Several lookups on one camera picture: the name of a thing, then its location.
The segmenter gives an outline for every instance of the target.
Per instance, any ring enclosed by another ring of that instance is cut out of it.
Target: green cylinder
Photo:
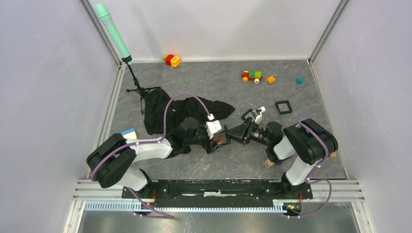
[[[117,30],[107,6],[104,3],[99,3],[94,6],[94,11],[97,17],[100,19],[100,22],[102,22],[102,24],[106,27],[107,31],[109,32],[121,56],[123,58],[129,57],[130,52],[124,44],[124,41],[121,38],[119,31]]]

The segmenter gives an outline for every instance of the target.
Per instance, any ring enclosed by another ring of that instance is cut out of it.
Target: black fabric
[[[163,114],[170,99],[169,95],[161,88],[154,89],[146,94],[144,126],[148,134],[163,133]],[[217,120],[225,119],[235,110],[232,105],[221,101],[200,99]],[[167,112],[166,132],[170,132],[176,128],[187,117],[193,117],[201,124],[207,121],[206,111],[195,98],[190,97],[185,100],[174,100],[170,104]]]

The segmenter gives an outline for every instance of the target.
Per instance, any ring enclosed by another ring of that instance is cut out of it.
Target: wooden block
[[[266,167],[271,167],[271,166],[275,165],[275,163],[268,159],[268,160],[265,161],[265,165],[266,165]]]

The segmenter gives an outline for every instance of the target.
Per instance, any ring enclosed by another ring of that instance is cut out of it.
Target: black tripod stand
[[[160,86],[155,86],[155,87],[149,87],[149,88],[142,88],[139,85],[139,81],[137,80],[135,74],[133,73],[132,68],[130,65],[126,62],[127,67],[129,67],[130,73],[132,73],[133,76],[133,83],[136,86],[136,89],[126,89],[127,92],[135,91],[140,95],[140,106],[141,106],[141,113],[143,114],[143,99],[145,98],[145,95],[149,93],[151,90],[159,88]]]

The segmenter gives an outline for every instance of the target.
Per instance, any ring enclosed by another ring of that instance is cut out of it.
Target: white panel
[[[339,0],[104,3],[134,60],[238,60],[308,58]]]
[[[0,3],[0,232],[59,233],[116,67],[77,0]]]
[[[411,9],[410,0],[350,1],[314,62],[348,172],[383,233],[412,229]]]

